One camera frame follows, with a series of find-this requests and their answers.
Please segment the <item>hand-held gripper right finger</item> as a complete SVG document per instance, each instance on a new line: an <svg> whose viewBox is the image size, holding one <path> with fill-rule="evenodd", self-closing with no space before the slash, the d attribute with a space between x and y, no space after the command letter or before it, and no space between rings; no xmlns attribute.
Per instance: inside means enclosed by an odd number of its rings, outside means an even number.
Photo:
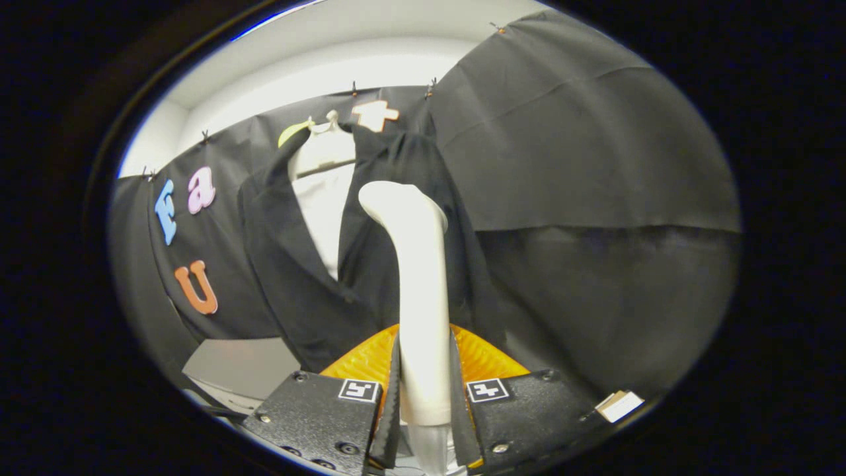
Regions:
<svg viewBox="0 0 846 476"><path fill-rule="evenodd" d="M452 433L471 475L527 474L589 451L611 434L596 399L560 370L527 370L451 325Z"/></svg>

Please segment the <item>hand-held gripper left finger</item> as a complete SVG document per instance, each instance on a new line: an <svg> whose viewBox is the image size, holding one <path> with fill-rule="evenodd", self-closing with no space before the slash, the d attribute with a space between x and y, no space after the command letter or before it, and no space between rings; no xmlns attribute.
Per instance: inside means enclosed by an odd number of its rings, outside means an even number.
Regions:
<svg viewBox="0 0 846 476"><path fill-rule="evenodd" d="M394 466L400 440L398 331L378 332L320 373L293 372L243 428L303 465L382 474Z"/></svg>

